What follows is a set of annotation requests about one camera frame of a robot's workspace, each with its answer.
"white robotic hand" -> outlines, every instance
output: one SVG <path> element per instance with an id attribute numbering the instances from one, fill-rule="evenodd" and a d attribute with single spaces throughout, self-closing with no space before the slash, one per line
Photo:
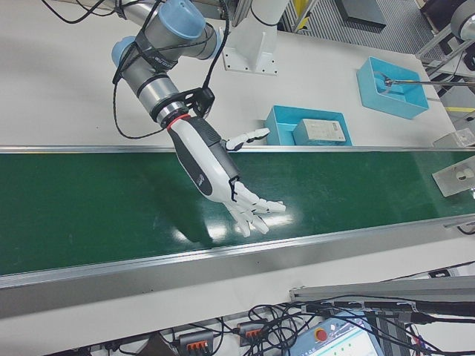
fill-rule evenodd
<path id="1" fill-rule="evenodd" d="M 235 201 L 225 202 L 229 213 L 235 218 L 237 226 L 244 237 L 251 234 L 249 224 L 253 225 L 262 234 L 267 234 L 269 227 L 256 214 L 281 213 L 285 211 L 282 202 L 268 202 L 249 191 L 243 183 L 235 183 Z"/>
<path id="2" fill-rule="evenodd" d="M 259 232 L 269 231 L 257 214 L 283 212 L 282 202 L 259 198 L 240 181 L 239 171 L 226 150 L 237 151 L 245 142 L 262 139 L 268 129 L 245 133 L 224 142 L 204 119 L 182 115 L 168 125 L 178 159 L 193 183 L 206 198 L 223 203 L 245 237 L 251 233 L 249 224 Z"/>
<path id="3" fill-rule="evenodd" d="M 263 139 L 270 133 L 268 128 L 259 128 L 256 131 L 243 133 L 226 141 L 226 150 L 239 151 L 245 143 L 251 143 L 256 139 Z"/>

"white tabletop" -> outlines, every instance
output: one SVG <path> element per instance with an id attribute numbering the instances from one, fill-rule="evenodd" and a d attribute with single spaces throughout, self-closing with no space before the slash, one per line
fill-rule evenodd
<path id="1" fill-rule="evenodd" d="M 71 4 L 54 4 L 69 18 Z M 111 48 L 138 27 L 118 19 L 90 17 L 67 25 L 39 1 L 4 4 L 0 13 L 3 145 L 165 145 L 166 133 L 143 140 L 122 138 L 112 117 Z M 436 91 L 429 86 L 429 111 L 413 120 L 364 108 L 356 71 L 375 56 L 421 74 L 412 55 L 279 33 L 278 76 L 225 71 L 220 60 L 211 88 L 216 102 L 209 121 L 224 138 L 263 127 L 273 105 L 338 111 L 344 114 L 354 145 L 431 146 L 454 131 Z M 170 77 L 181 90 L 200 86 L 209 61 L 181 58 Z M 127 84 L 118 96 L 119 123 L 130 134 L 157 129 Z"/>

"blue robot arm cap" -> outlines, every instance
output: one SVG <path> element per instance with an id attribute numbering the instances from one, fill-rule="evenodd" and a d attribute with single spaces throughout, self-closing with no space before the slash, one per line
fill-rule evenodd
<path id="1" fill-rule="evenodd" d="M 183 39 L 197 39 L 206 25 L 201 12 L 189 0 L 168 0 L 158 16 L 168 30 Z"/>

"blue tray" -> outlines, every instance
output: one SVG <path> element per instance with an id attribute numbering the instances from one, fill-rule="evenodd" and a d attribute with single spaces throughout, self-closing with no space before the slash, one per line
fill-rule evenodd
<path id="1" fill-rule="evenodd" d="M 267 145 L 295 146 L 292 132 L 302 119 L 338 121 L 343 130 L 346 141 L 335 142 L 332 143 L 331 146 L 353 145 L 342 113 L 278 105 L 272 107 L 266 120 L 266 127 L 270 129 L 270 134 L 267 137 Z"/>
<path id="2" fill-rule="evenodd" d="M 405 119 L 412 119 L 429 108 L 422 85 L 388 87 L 383 74 L 392 80 L 421 80 L 412 70 L 370 57 L 357 73 L 363 106 Z"/>

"green conveyor belt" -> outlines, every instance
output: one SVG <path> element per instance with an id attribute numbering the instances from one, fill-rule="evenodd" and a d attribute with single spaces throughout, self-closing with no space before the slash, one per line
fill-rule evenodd
<path id="1" fill-rule="evenodd" d="M 234 154 L 243 182 L 287 211 L 242 237 L 173 153 L 0 154 L 0 274 L 79 266 L 475 213 L 431 174 L 472 153 Z"/>

